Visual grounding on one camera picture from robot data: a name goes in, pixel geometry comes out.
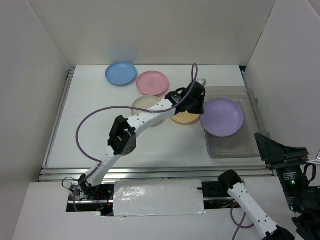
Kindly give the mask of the lilac plastic plate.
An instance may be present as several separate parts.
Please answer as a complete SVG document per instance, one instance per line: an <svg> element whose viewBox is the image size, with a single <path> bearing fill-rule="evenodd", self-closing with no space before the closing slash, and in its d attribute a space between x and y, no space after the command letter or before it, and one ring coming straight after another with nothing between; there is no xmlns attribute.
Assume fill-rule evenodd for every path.
<svg viewBox="0 0 320 240"><path fill-rule="evenodd" d="M241 107L225 97L211 99L203 104L200 122L203 128L216 137L229 137L236 134L244 124Z"/></svg>

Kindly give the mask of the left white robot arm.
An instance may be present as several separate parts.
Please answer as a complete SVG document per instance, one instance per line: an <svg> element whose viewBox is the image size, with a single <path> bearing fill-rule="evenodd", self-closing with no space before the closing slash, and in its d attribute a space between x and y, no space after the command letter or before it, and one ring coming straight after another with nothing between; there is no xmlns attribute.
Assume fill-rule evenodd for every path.
<svg viewBox="0 0 320 240"><path fill-rule="evenodd" d="M80 145L79 133L84 121L75 132L75 142L80 152L97 163L78 180L81 194L88 200L97 197L105 175L123 156L131 154L137 147L137 138L148 128L179 113L203 114L206 95L205 79L192 80L188 87L169 92L158 103L139 114L123 117L119 115L113 122L107 140L104 159L99 160L88 155Z"/></svg>

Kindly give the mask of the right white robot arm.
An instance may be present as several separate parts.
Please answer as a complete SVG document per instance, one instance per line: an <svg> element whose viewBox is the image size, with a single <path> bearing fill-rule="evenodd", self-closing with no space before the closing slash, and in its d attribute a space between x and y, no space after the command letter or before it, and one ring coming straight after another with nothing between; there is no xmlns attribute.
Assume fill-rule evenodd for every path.
<svg viewBox="0 0 320 240"><path fill-rule="evenodd" d="M310 186L310 183L316 178L320 160L309 160L309 152L305 147L289 147L258 132L254 134L254 138L266 168L277 173L289 209L299 214L292 218L297 235L304 240L318 240L320 188ZM236 200L263 240L295 239L263 211L234 170L221 174L217 185L221 195L230 195Z"/></svg>

